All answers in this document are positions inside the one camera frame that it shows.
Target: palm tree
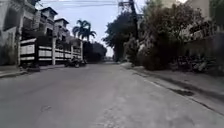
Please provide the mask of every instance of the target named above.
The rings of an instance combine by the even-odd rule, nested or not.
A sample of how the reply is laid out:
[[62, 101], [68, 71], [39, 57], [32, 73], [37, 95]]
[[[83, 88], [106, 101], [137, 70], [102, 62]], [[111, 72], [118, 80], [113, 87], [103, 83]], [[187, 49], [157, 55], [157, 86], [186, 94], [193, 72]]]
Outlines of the palm tree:
[[86, 21], [86, 20], [78, 20], [77, 24], [79, 26], [75, 26], [72, 30], [73, 35], [78, 37], [79, 39], [81, 38], [82, 40], [84, 38], [89, 41], [90, 36], [95, 38], [96, 32], [91, 30], [91, 24]]
[[95, 38], [96, 32], [91, 30], [91, 24], [88, 24], [88, 28], [84, 30], [83, 38], [86, 38], [89, 41], [90, 36]]
[[73, 35], [78, 38], [83, 38], [83, 35], [84, 35], [84, 31], [86, 29], [86, 27], [90, 24], [88, 21], [86, 20], [78, 20], [77, 21], [77, 24], [79, 26], [75, 26], [73, 29], [72, 29], [72, 33]]

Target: sidewalk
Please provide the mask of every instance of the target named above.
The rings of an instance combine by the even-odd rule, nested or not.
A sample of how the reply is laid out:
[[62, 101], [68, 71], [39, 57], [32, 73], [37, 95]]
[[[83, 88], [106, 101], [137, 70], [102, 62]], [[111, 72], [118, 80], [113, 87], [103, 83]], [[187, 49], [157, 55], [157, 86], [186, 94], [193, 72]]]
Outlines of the sidewalk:
[[197, 91], [201, 94], [224, 101], [224, 77], [212, 77], [205, 74], [194, 74], [178, 71], [147, 71], [143, 67], [133, 68], [144, 73], [174, 83], [182, 88]]
[[[62, 67], [64, 67], [64, 65], [49, 65], [40, 67], [40, 70], [48, 70]], [[21, 70], [16, 66], [0, 66], [0, 78], [15, 77], [24, 74], [28, 74], [28, 72], [26, 70]]]
[[0, 66], [0, 78], [15, 77], [27, 74], [27, 71], [20, 70], [16, 66]]

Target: green foliage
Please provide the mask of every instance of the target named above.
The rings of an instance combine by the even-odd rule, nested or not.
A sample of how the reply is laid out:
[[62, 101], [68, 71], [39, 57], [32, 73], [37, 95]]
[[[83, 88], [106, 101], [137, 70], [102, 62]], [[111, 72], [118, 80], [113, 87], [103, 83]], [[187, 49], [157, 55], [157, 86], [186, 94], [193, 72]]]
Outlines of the green foliage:
[[224, 0], [210, 0], [210, 14], [217, 25], [224, 25]]
[[89, 41], [90, 36], [95, 38], [96, 32], [91, 30], [91, 24], [86, 20], [78, 20], [77, 24], [79, 26], [75, 26], [72, 29], [72, 33], [75, 37], [81, 38], [82, 40], [84, 38]]
[[195, 11], [187, 5], [173, 5], [172, 8], [145, 8], [144, 21], [146, 31], [157, 36], [160, 33], [167, 33], [173, 40], [183, 41], [184, 35], [181, 31], [193, 23], [202, 22], [203, 18], [199, 10]]
[[131, 35], [134, 35], [135, 27], [131, 13], [123, 13], [112, 23], [107, 25], [107, 36], [103, 39], [106, 44], [114, 49], [115, 60], [119, 61], [123, 57], [124, 42], [127, 42]]
[[202, 20], [199, 10], [195, 11], [186, 5], [161, 8], [160, 4], [147, 4], [144, 8], [143, 24], [145, 42], [151, 45], [139, 53], [142, 64], [150, 70], [167, 68], [184, 44], [186, 36], [181, 32]]
[[138, 65], [138, 49], [139, 45], [135, 38], [131, 38], [128, 42], [125, 43], [125, 53], [129, 59], [129, 61], [135, 65]]
[[100, 43], [90, 43], [85, 41], [83, 44], [84, 58], [88, 62], [100, 62], [104, 59], [107, 53], [107, 49]]

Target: asphalt road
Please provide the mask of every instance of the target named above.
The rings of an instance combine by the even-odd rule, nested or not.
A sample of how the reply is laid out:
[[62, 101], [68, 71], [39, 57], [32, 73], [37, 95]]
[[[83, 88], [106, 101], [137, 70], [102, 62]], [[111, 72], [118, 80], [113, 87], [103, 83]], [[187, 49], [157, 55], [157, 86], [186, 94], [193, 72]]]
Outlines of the asphalt road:
[[224, 117], [100, 64], [0, 79], [0, 128], [224, 128]]

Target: sky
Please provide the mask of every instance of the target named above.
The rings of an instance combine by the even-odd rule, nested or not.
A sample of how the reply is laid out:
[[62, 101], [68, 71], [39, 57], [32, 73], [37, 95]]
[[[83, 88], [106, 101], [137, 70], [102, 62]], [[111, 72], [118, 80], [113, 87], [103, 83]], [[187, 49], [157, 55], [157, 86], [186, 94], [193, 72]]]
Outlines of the sky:
[[[119, 14], [117, 1], [119, 0], [41, 0], [41, 3], [43, 7], [50, 6], [58, 12], [56, 19], [65, 18], [69, 21], [70, 24], [67, 27], [69, 30], [72, 30], [72, 28], [76, 26], [76, 21], [79, 19], [89, 21], [92, 24], [92, 29], [97, 33], [94, 40], [106, 46], [102, 38], [106, 36], [105, 31], [107, 29], [107, 24], [112, 22]], [[110, 2], [109, 4], [113, 2], [114, 5], [80, 7], [108, 4], [108, 2]], [[137, 11], [145, 4], [145, 0], [135, 0], [135, 2], [137, 4]], [[113, 50], [109, 47], [107, 49], [107, 56], [112, 56]]]

